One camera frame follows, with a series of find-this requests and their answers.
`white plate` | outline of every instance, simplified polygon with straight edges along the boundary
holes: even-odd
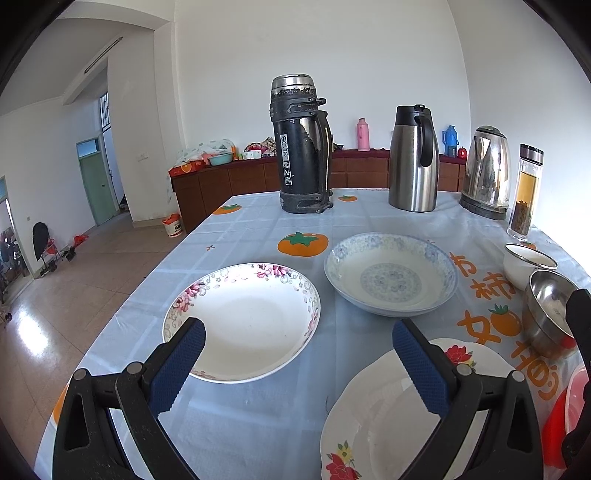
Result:
[[[180,293],[164,319],[165,342],[188,317],[200,319],[206,331],[191,375],[250,382],[286,366],[304,349],[318,325],[320,297],[310,280],[282,265],[234,265]]]
[[[458,363],[472,366],[479,374],[506,377],[513,370],[500,355],[477,343],[450,338],[431,343],[445,352],[453,349]],[[485,411],[476,413],[446,479],[464,471],[485,419]],[[330,411],[320,438],[322,478],[330,480],[330,470],[340,469],[343,475],[338,478],[356,480],[359,475],[363,480],[395,480],[417,456],[438,422],[439,416],[427,411],[392,350],[361,370]]]
[[[456,267],[443,250],[390,233],[362,233],[343,240],[326,257],[324,272],[346,300],[387,317],[430,312],[457,288]]]

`cardboard box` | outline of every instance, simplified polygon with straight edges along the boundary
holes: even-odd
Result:
[[[173,167],[168,171],[168,175],[171,177],[178,177],[180,175],[185,175],[186,173],[192,173],[194,171],[199,171],[204,168],[205,161],[204,160],[191,160],[188,163],[184,163],[180,167]]]

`blue rubber pad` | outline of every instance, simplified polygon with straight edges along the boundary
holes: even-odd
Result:
[[[427,410],[443,418],[450,408],[447,383],[401,321],[394,323],[392,345]]]
[[[173,406],[204,346],[205,325],[196,320],[152,381],[149,407],[154,416]]]

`white wall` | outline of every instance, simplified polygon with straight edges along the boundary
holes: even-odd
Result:
[[[12,223],[10,223],[10,215],[6,208],[6,202],[2,202],[0,203],[0,232],[6,231],[11,226]]]
[[[415,103],[431,109],[438,137],[453,124],[469,146],[466,72],[445,0],[178,0],[175,22],[188,146],[272,137],[271,82],[300,72],[327,99],[345,148],[356,148],[360,117],[371,146],[389,148],[396,107]]]
[[[117,165],[117,155],[115,154],[115,146],[113,145],[113,132],[110,128],[103,133],[103,139],[105,140],[105,153],[107,155],[107,162],[111,171],[113,189],[115,190],[115,197],[117,198],[117,207],[119,207],[119,202],[125,195],[125,192],[123,190],[123,182],[121,182],[119,166]]]
[[[168,195],[154,74],[154,32],[130,31],[109,53],[109,113],[121,180],[134,221],[178,209]],[[147,154],[148,158],[140,160]]]
[[[534,223],[591,273],[591,83],[534,11],[515,0],[449,0],[462,42],[472,129],[509,140],[513,191],[519,144],[544,150]]]
[[[95,225],[78,163],[76,142],[100,134],[98,103],[45,100],[0,117],[0,176],[21,248],[33,271],[33,225],[44,222],[58,247]]]

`plastic bag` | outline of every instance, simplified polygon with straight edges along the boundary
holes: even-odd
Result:
[[[175,167],[180,167],[192,160],[208,159],[216,155],[224,155],[225,153],[233,153],[232,148],[235,148],[234,143],[227,138],[222,140],[211,140],[207,143],[200,143],[197,148],[189,148],[179,152],[177,163]]]
[[[88,240],[88,235],[76,235],[74,237],[74,247],[78,247],[84,240]]]

